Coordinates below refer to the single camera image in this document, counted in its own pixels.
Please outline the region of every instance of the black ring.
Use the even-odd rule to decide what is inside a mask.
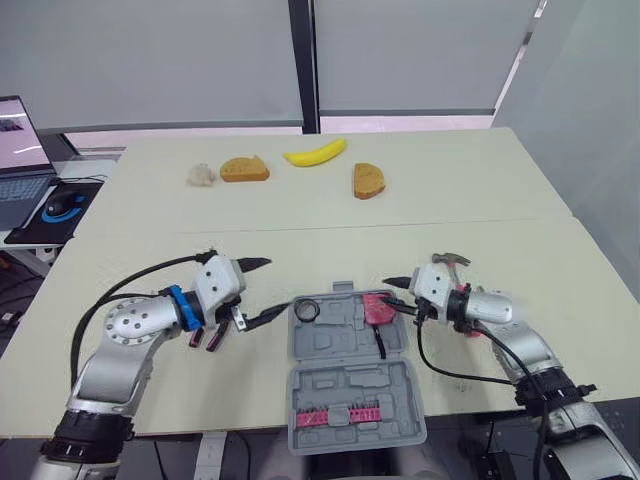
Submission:
[[[300,314],[300,307],[306,307],[308,305],[311,305],[313,307],[312,317],[305,317],[304,314]],[[296,317],[298,317],[298,320],[300,320],[302,323],[311,323],[316,318],[318,318],[318,315],[320,315],[320,305],[318,305],[318,302],[312,300],[311,298],[299,298],[293,304],[293,313],[296,314]]]

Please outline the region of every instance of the hammer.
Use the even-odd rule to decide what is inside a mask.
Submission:
[[[464,265],[465,267],[471,263],[471,260],[464,258],[462,255],[458,255],[457,253],[434,253],[431,256],[431,261],[433,263],[446,263],[447,270],[449,270],[449,275],[451,279],[456,285],[456,288],[460,288],[460,279],[458,278],[458,272],[456,272],[456,264]]]

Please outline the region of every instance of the open toolbox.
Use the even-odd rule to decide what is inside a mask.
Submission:
[[[415,373],[400,356],[407,346],[404,320],[393,312],[377,325],[385,359],[365,320],[365,301],[370,312],[374,296],[393,293],[354,291],[351,282],[336,282],[333,290],[297,297],[289,309],[289,351],[299,362],[288,384],[289,450],[315,455],[423,443],[427,427]]]

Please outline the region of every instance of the laptop screen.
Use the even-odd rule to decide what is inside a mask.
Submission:
[[[18,97],[0,98],[0,175],[51,168]]]

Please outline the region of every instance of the toy banana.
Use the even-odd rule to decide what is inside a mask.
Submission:
[[[313,165],[331,160],[336,155],[342,153],[345,148],[347,148],[347,141],[344,138],[339,138],[324,147],[309,152],[285,153],[284,158],[296,167],[312,167]]]

